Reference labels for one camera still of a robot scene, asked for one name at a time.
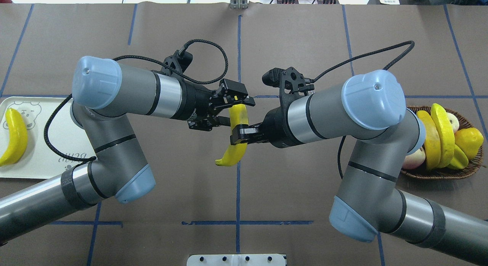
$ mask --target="yellow banana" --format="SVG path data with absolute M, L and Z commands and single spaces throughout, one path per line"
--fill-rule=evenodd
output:
M 24 155 L 27 148 L 27 128 L 22 115 L 13 108 L 5 112 L 10 140 L 7 150 L 0 158 L 0 167 L 14 164 Z
M 453 169 L 453 170 L 460 170 L 464 169 L 467 167 L 469 164 L 469 160 L 462 151 L 461 148 L 459 148 L 458 145 L 454 145 L 454 156 L 451 162 L 448 165 L 448 168 Z
M 230 132 L 238 124 L 249 125 L 249 119 L 247 118 L 246 106 L 237 104 L 229 108 L 230 113 Z M 225 151 L 223 157 L 219 160 L 215 160 L 217 166 L 233 166 L 237 164 L 246 153 L 247 143 L 229 145 Z
M 441 139 L 441 160 L 437 168 L 447 167 L 454 156 L 454 131 L 446 110 L 440 104 L 432 104 L 430 115 Z
M 427 111 L 417 111 L 417 116 L 425 127 L 425 168 L 430 171 L 441 161 L 441 139 L 434 121 Z

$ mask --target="light blue joint cap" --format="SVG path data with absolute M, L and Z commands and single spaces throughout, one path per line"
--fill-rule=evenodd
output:
M 127 204 L 149 193 L 155 185 L 156 181 L 148 164 L 117 192 L 115 198 L 118 202 Z
M 424 127 L 424 123 L 422 121 L 420 121 L 420 119 L 417 117 L 417 115 L 415 113 L 413 113 L 413 111 L 410 111 L 413 116 L 415 116 L 415 119 L 417 120 L 417 124 L 419 124 L 419 139 L 417 140 L 417 143 L 415 144 L 415 146 L 413 147 L 413 149 L 411 149 L 406 155 L 411 155 L 412 153 L 415 153 L 418 149 L 420 149 L 420 147 L 424 144 L 425 142 L 425 127 Z
M 382 69 L 353 76 L 342 87 L 349 117 L 368 130 L 379 131 L 405 117 L 405 95 L 395 76 Z
M 117 96 L 122 84 L 122 70 L 112 59 L 84 56 L 73 75 L 73 99 L 94 110 L 105 108 Z
M 371 242 L 378 231 L 342 199 L 334 196 L 329 221 L 339 232 L 361 242 Z

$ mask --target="bear illustration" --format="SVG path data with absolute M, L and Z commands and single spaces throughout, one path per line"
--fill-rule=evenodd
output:
M 32 103 L 15 101 L 14 103 L 10 104 L 7 109 L 8 108 L 13 108 L 22 115 L 28 130 L 31 130 L 33 127 L 35 127 L 35 119 L 42 111 L 42 107 L 39 105 L 38 102 Z M 3 128 L 6 130 L 8 129 L 7 121 L 3 122 Z

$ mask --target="white tray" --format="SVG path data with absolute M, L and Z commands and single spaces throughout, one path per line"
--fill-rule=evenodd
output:
M 54 97 L 8 97 L 0 104 L 0 156 L 7 149 L 9 132 L 5 125 L 5 112 L 15 108 L 27 125 L 28 145 L 26 152 L 13 165 L 0 167 L 0 177 L 48 179 L 64 172 L 79 162 L 66 160 L 52 152 L 44 142 L 43 131 L 47 119 L 63 98 Z M 56 115 L 49 128 L 49 140 L 62 153 L 89 158 L 95 153 L 85 134 L 73 121 L 69 113 L 69 101 Z

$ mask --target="blue tape line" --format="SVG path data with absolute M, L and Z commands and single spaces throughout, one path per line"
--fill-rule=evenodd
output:
M 49 225 L 94 225 L 94 221 L 53 221 Z M 98 225 L 124 227 L 122 221 L 99 221 Z
M 298 221 L 241 221 L 241 225 L 310 225 L 312 220 Z
M 254 98 L 279 98 L 279 95 L 256 95 Z
M 446 20 L 448 21 L 449 30 L 451 31 L 451 36 L 453 37 L 454 46 L 456 47 L 456 51 L 457 51 L 458 56 L 459 56 L 459 61 L 461 62 L 462 71 L 464 71 L 464 76 L 466 77 L 466 82 L 467 82 L 467 86 L 469 87 L 469 92 L 471 92 L 471 97 L 473 98 L 474 107 L 476 108 L 476 111 L 478 113 L 478 117 L 481 121 L 481 127 L 483 128 L 483 132 L 485 133 L 485 137 L 488 137 L 488 132 L 486 131 L 485 121 L 483 120 L 483 116 L 481 116 L 481 111 L 480 111 L 480 108 L 478 106 L 478 101 L 476 100 L 476 96 L 474 95 L 473 86 L 471 85 L 471 80 L 469 80 L 469 76 L 468 76 L 467 70 L 466 70 L 466 65 L 464 64 L 464 60 L 462 59 L 461 51 L 460 51 L 459 46 L 457 44 L 456 35 L 454 34 L 454 30 L 453 30 L 453 25 L 451 24 L 451 19 L 449 18 L 449 12 L 448 12 L 447 5 L 444 5 L 444 13 L 446 14 Z
M 10 61 L 10 64 L 8 65 L 7 74 L 5 74 L 5 79 L 3 80 L 2 88 L 0 89 L 0 96 L 3 94 L 3 91 L 5 90 L 5 86 L 7 85 L 8 76 L 10 75 L 10 71 L 12 70 L 12 66 L 14 65 L 15 56 L 17 56 L 17 52 L 19 52 L 19 47 L 21 45 L 22 38 L 24 37 L 24 33 L 26 32 L 27 24 L 29 24 L 29 19 L 33 9 L 34 9 L 34 4 L 31 4 L 29 14 L 27 15 L 26 22 L 24 23 L 24 27 L 22 28 L 21 36 L 19 37 L 19 41 L 17 41 L 17 46 L 15 47 L 14 55 L 12 55 L 12 59 Z
M 8 98 L 13 96 L 21 96 L 21 97 L 49 97 L 49 98 L 66 98 L 68 94 L 5 94 L 2 95 L 2 98 Z
M 349 38 L 349 29 L 347 28 L 347 17 L 345 15 L 345 5 L 342 5 L 342 17 L 344 18 L 344 29 L 345 29 L 345 38 L 347 40 L 347 50 L 349 51 L 349 59 L 352 58 L 352 49 L 351 49 L 351 40 Z M 352 68 L 352 61 L 349 62 L 351 65 L 351 74 L 354 76 L 354 69 Z
M 240 225 L 310 225 L 312 220 L 298 221 L 239 221 Z M 191 221 L 190 223 L 182 221 L 182 225 L 236 225 L 237 221 Z
M 378 249 L 380 249 L 381 266 L 385 266 L 385 254 L 383 252 L 383 243 L 381 241 L 381 233 L 378 232 Z
M 132 31 L 134 30 L 134 23 L 136 21 L 136 12 L 137 12 L 137 4 L 134 4 L 134 12 L 132 13 L 132 24 L 130 24 L 130 32 L 129 32 L 129 41 L 127 45 L 130 45 L 132 42 Z
M 405 98 L 472 99 L 471 95 L 405 95 Z
M 236 183 L 236 253 L 241 253 L 241 162 L 237 163 Z
M 239 83 L 241 82 L 241 17 L 239 15 L 237 21 L 237 77 Z
M 182 221 L 182 225 L 235 225 L 236 221 L 192 221 L 190 223 L 186 223 Z
M 93 225 L 93 221 L 53 221 L 50 225 Z
M 96 228 L 98 227 L 98 219 L 100 218 L 101 202 L 96 206 L 95 221 L 93 223 L 92 240 L 90 243 L 90 251 L 88 252 L 87 266 L 91 265 L 91 260 L 93 257 L 93 249 L 95 248 L 95 238 L 96 238 Z

